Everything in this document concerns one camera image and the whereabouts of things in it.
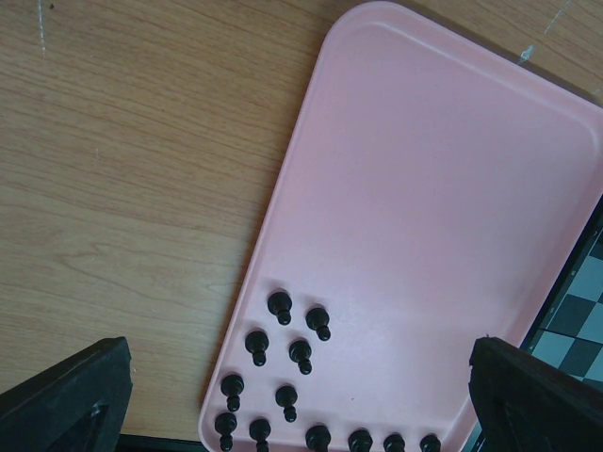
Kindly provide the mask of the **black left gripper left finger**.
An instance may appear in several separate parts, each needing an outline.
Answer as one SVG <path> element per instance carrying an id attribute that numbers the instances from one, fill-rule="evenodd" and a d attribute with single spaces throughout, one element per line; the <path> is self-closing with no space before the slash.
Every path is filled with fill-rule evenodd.
<path id="1" fill-rule="evenodd" d="M 102 339 L 1 394 L 1 449 L 113 451 L 132 389 L 127 340 Z"/>

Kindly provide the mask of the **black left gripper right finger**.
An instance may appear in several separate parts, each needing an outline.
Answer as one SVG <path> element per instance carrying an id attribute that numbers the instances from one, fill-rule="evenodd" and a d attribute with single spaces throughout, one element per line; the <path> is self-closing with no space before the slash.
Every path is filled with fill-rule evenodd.
<path id="1" fill-rule="evenodd" d="M 475 341 L 469 393 L 488 451 L 600 451 L 602 393 L 496 337 Z"/>

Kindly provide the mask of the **black knight piece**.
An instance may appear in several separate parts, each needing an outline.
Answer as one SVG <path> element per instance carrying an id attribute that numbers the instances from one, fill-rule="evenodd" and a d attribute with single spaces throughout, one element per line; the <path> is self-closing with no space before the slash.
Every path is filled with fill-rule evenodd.
<path id="1" fill-rule="evenodd" d="M 383 440 L 384 452 L 405 452 L 405 441 L 399 433 L 392 433 Z"/>

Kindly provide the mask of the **black bishop piece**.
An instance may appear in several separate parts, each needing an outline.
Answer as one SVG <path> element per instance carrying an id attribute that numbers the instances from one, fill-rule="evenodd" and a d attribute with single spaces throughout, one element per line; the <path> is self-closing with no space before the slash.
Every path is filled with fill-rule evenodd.
<path id="1" fill-rule="evenodd" d="M 373 439 L 365 428 L 356 429 L 348 438 L 350 452 L 369 452 L 373 446 Z"/>

